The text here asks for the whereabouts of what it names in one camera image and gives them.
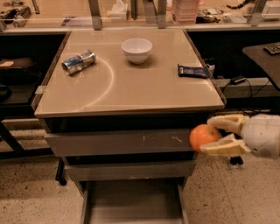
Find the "black bag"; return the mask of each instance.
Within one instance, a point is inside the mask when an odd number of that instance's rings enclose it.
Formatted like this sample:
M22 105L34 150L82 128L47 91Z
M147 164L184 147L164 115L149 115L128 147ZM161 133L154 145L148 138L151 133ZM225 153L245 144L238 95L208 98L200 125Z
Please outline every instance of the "black bag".
M0 60L0 83L3 85L36 84L41 75L38 64L30 58Z

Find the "open drawer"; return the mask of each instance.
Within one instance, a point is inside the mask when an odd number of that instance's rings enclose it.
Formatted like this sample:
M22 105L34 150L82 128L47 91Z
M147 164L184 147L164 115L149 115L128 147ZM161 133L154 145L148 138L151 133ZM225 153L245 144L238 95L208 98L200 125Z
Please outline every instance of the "open drawer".
M175 178L87 182L80 223L187 224Z

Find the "closed drawer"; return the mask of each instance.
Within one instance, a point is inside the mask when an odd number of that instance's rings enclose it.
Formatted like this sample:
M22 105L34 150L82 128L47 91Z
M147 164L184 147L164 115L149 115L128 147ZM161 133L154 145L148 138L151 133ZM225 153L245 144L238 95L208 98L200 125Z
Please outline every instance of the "closed drawer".
M110 179L162 179L181 178L192 175L195 160L164 161L123 164L66 165L66 173L73 181Z
M176 179L87 182L81 223L188 224Z
M193 151L189 129L148 129L46 134L57 157Z

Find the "orange ball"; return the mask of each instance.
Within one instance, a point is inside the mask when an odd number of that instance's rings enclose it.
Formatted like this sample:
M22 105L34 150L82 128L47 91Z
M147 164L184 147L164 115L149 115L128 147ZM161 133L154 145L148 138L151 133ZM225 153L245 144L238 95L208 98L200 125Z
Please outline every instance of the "orange ball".
M195 151L202 153L200 149L202 144L210 144L218 141L220 138L221 134L215 127L208 124L200 124L191 131L189 141Z

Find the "speckled floor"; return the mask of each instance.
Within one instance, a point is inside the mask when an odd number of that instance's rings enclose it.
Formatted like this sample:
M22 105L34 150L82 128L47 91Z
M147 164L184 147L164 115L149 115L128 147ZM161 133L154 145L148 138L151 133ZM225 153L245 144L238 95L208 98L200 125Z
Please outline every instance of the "speckled floor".
M25 146L34 146L32 137L46 146L44 131L17 131L13 133ZM80 223L83 198L70 179L66 186L54 180L58 163L54 156L0 160L1 224ZM247 155L245 166L236 169L226 158L199 155L183 191L189 222L280 223L279 186L279 159Z

